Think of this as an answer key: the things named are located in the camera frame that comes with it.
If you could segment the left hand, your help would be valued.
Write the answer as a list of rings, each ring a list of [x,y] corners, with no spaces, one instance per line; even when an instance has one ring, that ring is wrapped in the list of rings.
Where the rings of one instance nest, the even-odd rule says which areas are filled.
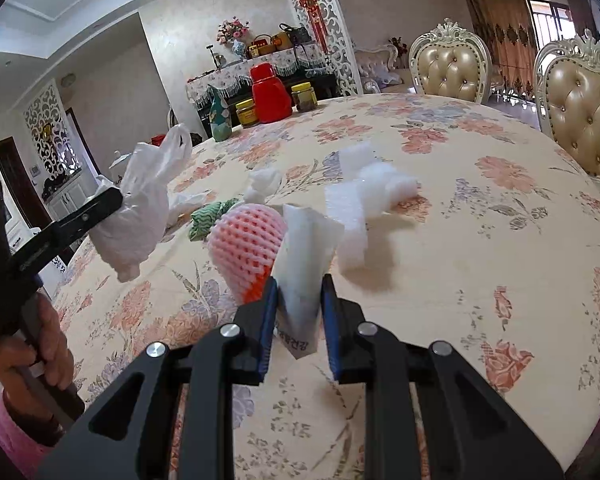
[[[44,361],[44,377],[50,386],[65,390],[73,380],[74,361],[66,335],[60,329],[56,310],[38,294],[38,319],[41,330],[35,349],[16,336],[0,338],[0,382],[6,408],[17,416],[47,422],[53,415],[30,391],[19,373],[38,359]]]

